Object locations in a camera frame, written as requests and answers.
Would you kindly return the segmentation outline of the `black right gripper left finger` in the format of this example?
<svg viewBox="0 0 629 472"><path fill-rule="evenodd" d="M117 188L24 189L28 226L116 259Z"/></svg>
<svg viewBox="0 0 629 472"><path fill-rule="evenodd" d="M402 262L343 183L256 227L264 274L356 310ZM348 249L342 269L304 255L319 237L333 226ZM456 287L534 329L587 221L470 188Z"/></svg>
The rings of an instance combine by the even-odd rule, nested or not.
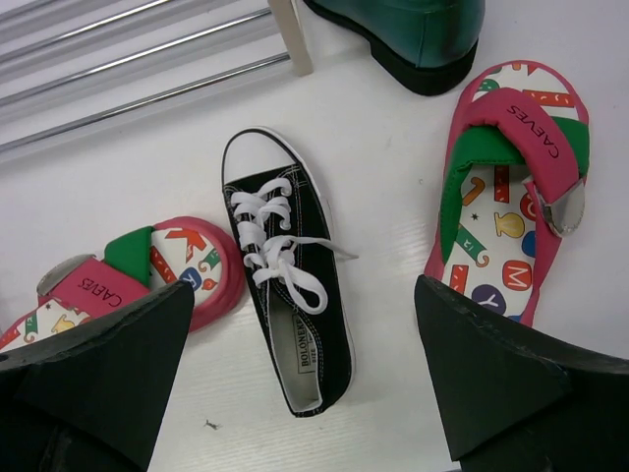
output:
<svg viewBox="0 0 629 472"><path fill-rule="evenodd" d="M145 471L194 307L167 285L1 355L4 471Z"/></svg>

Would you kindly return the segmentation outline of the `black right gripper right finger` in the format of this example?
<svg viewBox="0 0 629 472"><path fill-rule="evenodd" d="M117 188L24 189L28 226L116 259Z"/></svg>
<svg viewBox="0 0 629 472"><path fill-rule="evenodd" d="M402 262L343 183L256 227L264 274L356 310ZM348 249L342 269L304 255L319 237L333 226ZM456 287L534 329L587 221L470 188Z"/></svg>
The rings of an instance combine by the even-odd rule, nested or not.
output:
<svg viewBox="0 0 629 472"><path fill-rule="evenodd" d="M627 360L511 321L426 275L414 301L462 470L627 470Z"/></svg>

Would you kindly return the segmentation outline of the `pink printed sandal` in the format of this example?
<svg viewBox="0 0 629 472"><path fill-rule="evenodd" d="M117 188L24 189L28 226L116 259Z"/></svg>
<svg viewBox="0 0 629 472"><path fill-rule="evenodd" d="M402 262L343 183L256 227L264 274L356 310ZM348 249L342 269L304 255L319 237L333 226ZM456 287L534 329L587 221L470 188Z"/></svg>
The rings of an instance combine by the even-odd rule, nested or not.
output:
<svg viewBox="0 0 629 472"><path fill-rule="evenodd" d="M485 70L453 113L426 275L531 325L589 166L589 113L564 77L530 60Z"/></svg>
<svg viewBox="0 0 629 472"><path fill-rule="evenodd" d="M180 216L120 236L101 255L69 258L42 276L37 308L2 334L1 349L21 348L84 325L176 281L194 291L192 331L229 313L245 285L233 239L208 221Z"/></svg>

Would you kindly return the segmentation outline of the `black canvas sneaker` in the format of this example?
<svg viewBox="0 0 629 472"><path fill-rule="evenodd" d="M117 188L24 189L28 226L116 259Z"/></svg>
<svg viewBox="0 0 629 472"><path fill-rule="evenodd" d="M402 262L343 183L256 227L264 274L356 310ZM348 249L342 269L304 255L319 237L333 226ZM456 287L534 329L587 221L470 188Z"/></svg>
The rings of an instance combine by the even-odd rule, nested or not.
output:
<svg viewBox="0 0 629 472"><path fill-rule="evenodd" d="M266 347L291 414L323 413L348 390L354 353L327 195L280 134L250 127L226 144L222 194Z"/></svg>

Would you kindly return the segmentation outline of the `cream chrome shoe rack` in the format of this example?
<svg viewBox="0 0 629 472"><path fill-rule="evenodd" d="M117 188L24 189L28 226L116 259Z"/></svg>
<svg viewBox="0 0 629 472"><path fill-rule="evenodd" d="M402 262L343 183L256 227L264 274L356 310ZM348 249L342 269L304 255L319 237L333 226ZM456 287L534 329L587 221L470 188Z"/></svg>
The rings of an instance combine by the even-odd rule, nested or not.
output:
<svg viewBox="0 0 629 472"><path fill-rule="evenodd" d="M313 69L291 1L36 1L1 15L1 157L53 146L276 66Z"/></svg>

